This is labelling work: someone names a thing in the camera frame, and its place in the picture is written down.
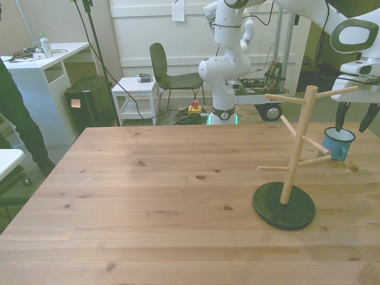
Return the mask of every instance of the person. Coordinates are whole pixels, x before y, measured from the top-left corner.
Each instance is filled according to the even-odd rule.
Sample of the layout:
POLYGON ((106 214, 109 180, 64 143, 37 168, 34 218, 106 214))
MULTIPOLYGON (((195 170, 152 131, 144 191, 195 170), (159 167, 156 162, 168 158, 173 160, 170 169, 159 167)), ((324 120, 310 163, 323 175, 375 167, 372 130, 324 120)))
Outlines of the person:
MULTIPOLYGON (((48 158, 40 128, 31 118, 23 97, 2 60, 0 60, 0 113, 16 126, 15 130, 19 133, 33 161, 47 177, 55 165, 48 158)), ((12 148, 1 134, 0 148, 12 148)))

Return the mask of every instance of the shoe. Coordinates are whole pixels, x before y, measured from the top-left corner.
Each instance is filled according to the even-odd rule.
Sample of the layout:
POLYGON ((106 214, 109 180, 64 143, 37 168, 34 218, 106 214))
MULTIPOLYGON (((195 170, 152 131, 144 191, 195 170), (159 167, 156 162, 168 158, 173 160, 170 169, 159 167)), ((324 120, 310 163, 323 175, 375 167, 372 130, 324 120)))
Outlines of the shoe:
POLYGON ((45 177, 48 177, 50 172, 54 169, 55 165, 50 159, 46 159, 37 164, 45 177))

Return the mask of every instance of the small device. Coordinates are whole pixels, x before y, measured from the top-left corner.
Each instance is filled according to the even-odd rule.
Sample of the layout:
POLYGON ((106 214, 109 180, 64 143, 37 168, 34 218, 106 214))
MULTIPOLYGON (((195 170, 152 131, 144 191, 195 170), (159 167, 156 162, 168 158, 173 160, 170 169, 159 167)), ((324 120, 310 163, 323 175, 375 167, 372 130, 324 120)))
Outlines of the small device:
POLYGON ((144 83, 152 81, 152 77, 148 73, 139 73, 137 74, 137 81, 144 83))
POLYGON ((192 105, 189 106, 188 116, 191 114, 200 114, 202 113, 202 106, 200 105, 198 100, 194 100, 192 105))

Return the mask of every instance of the water bottle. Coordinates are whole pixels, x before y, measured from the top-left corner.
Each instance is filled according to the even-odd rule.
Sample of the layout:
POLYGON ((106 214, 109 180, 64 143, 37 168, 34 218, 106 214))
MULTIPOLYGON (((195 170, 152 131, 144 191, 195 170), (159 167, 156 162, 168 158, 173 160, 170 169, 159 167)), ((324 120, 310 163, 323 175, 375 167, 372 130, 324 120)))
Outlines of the water bottle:
POLYGON ((53 55, 53 52, 52 52, 52 48, 50 47, 50 43, 48 41, 48 39, 45 37, 44 34, 40 34, 41 35, 41 45, 42 45, 42 48, 43 48, 43 51, 45 52, 45 55, 47 58, 52 58, 54 57, 53 55))

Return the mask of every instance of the person's leg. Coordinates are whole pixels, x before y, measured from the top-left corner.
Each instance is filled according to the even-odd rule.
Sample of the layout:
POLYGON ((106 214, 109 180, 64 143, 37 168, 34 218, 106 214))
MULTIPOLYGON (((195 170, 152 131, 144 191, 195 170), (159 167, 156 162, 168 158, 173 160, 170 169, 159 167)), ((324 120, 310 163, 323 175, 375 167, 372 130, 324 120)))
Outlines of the person's leg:
POLYGON ((9 72, 8 74, 0 72, 0 113, 16 126, 16 131, 26 149, 31 153, 33 161, 37 163, 45 175, 48 175, 54 168, 54 164, 48 158, 48 151, 41 131, 30 117, 21 93, 9 72))

